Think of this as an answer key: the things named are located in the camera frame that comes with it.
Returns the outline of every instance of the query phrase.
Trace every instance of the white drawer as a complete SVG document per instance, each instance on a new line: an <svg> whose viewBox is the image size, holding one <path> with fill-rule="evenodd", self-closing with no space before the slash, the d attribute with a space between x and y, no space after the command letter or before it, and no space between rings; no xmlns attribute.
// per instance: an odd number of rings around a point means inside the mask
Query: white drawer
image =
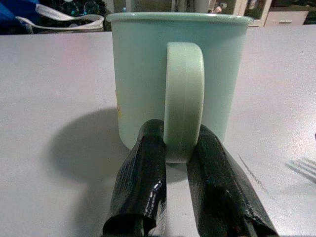
<svg viewBox="0 0 316 237"><path fill-rule="evenodd" d="M308 11L270 11L265 26L300 26Z"/></svg>

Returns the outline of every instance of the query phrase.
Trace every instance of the black electrical tape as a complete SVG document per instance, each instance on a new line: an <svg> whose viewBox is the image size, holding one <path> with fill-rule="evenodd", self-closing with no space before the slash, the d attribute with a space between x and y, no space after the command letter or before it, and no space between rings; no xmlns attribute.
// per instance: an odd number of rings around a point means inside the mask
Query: black electrical tape
<svg viewBox="0 0 316 237"><path fill-rule="evenodd" d="M163 121L140 129L136 145L121 166L112 194L104 236L162 235L166 212Z"/></svg>
<svg viewBox="0 0 316 237"><path fill-rule="evenodd" d="M201 237L277 235L244 171L203 125L187 170Z"/></svg>

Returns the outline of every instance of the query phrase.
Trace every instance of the mug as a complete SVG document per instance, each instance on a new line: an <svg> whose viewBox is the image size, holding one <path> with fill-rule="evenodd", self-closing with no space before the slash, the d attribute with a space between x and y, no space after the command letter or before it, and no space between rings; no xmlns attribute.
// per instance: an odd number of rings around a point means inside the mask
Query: mug
<svg viewBox="0 0 316 237"><path fill-rule="evenodd" d="M187 162L201 123L223 141L252 18L130 12L112 24L118 131L132 149L140 127L164 120L167 162Z"/></svg>

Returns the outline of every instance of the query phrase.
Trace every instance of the table surface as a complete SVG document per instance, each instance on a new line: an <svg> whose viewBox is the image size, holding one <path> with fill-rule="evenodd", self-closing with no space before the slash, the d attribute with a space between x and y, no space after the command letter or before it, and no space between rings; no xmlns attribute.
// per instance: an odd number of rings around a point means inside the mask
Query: table surface
<svg viewBox="0 0 316 237"><path fill-rule="evenodd" d="M283 236L316 235L316 166L299 166L316 161L315 45L316 26L248 29L224 142ZM99 236L128 154L111 33L0 36L0 52L1 236ZM165 235L197 237L185 165L167 176Z"/></svg>

